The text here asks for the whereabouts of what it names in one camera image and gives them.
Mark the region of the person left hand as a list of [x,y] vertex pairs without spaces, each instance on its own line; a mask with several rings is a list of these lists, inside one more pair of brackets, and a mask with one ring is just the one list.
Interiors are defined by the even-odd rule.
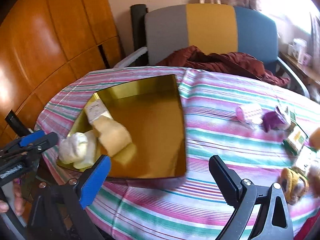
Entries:
[[1,200],[1,213],[6,213],[11,207],[16,216],[21,216],[24,213],[24,199],[20,186],[20,179],[15,179],[5,184],[1,189],[4,192],[7,200]]

